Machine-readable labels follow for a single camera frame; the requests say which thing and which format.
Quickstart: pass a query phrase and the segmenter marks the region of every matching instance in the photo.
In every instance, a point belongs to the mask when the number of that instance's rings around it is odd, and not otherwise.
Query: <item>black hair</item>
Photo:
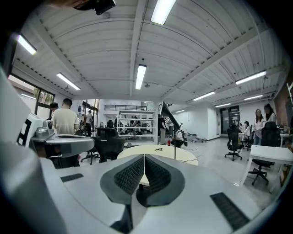
[[[266,108],[269,108],[270,109],[270,113],[269,114],[266,113],[266,120],[268,121],[269,118],[270,118],[270,116],[272,115],[272,113],[274,113],[274,110],[272,109],[272,107],[271,107],[271,105],[269,103],[265,104],[264,110]]]
[[[245,121],[244,124],[246,124],[249,127],[249,122],[248,121]]]
[[[257,111],[260,111],[260,117],[257,116]],[[260,109],[256,109],[255,111],[255,118],[256,118],[256,122],[260,122],[263,119],[262,113]]]
[[[66,104],[66,105],[68,105],[70,107],[72,105],[72,100],[70,100],[69,98],[65,98],[63,100],[63,104]]]
[[[50,104],[50,108],[58,108],[58,103],[57,102],[52,102]]]

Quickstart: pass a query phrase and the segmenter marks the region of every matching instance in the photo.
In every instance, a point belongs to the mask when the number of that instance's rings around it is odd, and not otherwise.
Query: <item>rectangular light fixture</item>
[[[245,98],[244,101],[247,101],[247,100],[250,100],[250,99],[255,99],[255,98],[258,98],[258,97],[262,97],[263,95],[258,95],[258,96],[254,96],[254,97],[248,97],[248,98]]]
[[[205,97],[210,96],[210,95],[213,95],[213,94],[215,94],[215,92],[207,93],[207,94],[205,94],[205,95],[203,95],[203,96],[200,96],[200,97],[197,97],[197,98],[195,98],[195,99],[193,99],[193,100],[194,100],[194,101],[197,101],[197,100],[200,100],[200,99],[202,99],[202,98],[205,98]]]
[[[36,100],[36,98],[35,97],[32,97],[32,96],[29,96],[29,95],[26,95],[26,94],[21,94],[22,96],[24,96],[24,97],[28,97],[28,98],[30,98],[30,99],[34,99],[34,100]]]
[[[62,73],[57,74],[57,76],[58,76],[61,80],[65,81],[65,83],[67,83],[67,84],[69,84],[71,87],[73,87],[74,89],[76,89],[76,90],[80,90],[80,88],[78,88],[78,87],[77,87],[75,84],[73,84],[69,79],[67,79],[65,76],[63,76]]]
[[[229,106],[231,105],[231,103],[227,103],[227,104],[223,104],[223,105],[218,105],[218,106],[215,106],[215,107],[222,107],[222,106]]]
[[[36,53],[36,49],[22,36],[19,35],[18,42],[31,54]]]
[[[152,14],[151,21],[163,25],[176,0],[157,0],[155,10]]]
[[[136,77],[136,89],[137,90],[141,89],[142,81],[145,76],[146,70],[147,70],[147,66],[141,65],[141,64],[138,65],[137,77]]]
[[[246,78],[243,78],[241,80],[238,80],[238,81],[236,81],[236,84],[240,85],[240,84],[242,84],[244,82],[254,80],[254,79],[259,78],[259,77],[264,76],[264,75],[266,75],[266,71],[262,71],[262,72],[254,74],[254,75],[248,76]]]

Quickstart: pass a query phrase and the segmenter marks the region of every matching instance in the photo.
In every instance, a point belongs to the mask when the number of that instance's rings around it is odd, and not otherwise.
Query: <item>white shelving unit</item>
[[[156,144],[157,142],[157,116],[155,114],[155,111],[120,111],[117,116],[117,131],[119,133],[120,137],[133,137],[135,139],[127,139],[128,141],[125,143],[126,145],[131,142],[133,145],[141,145],[141,144]],[[137,116],[137,119],[134,118],[123,118],[124,116]],[[120,121],[141,121],[141,124],[148,123],[150,127],[127,127],[124,126],[120,127]],[[142,132],[142,135],[136,135],[136,134],[127,134],[123,135],[120,134],[120,129],[150,129],[153,133],[146,133],[144,134]],[[152,138],[152,141],[150,139],[143,140],[143,138],[148,137]]]

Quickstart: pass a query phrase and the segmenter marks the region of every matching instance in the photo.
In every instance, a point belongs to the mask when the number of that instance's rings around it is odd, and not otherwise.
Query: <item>brown wall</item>
[[[279,94],[276,96],[274,102],[276,106],[277,124],[287,125],[290,123],[287,121],[286,103],[290,100],[290,94],[287,88],[287,83],[290,85],[293,82],[293,68],[291,67],[288,77],[284,86],[282,87]]]

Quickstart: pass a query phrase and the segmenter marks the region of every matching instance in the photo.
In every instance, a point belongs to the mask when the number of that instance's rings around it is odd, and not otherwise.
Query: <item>black railing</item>
[[[146,106],[105,105],[105,111],[146,111]]]

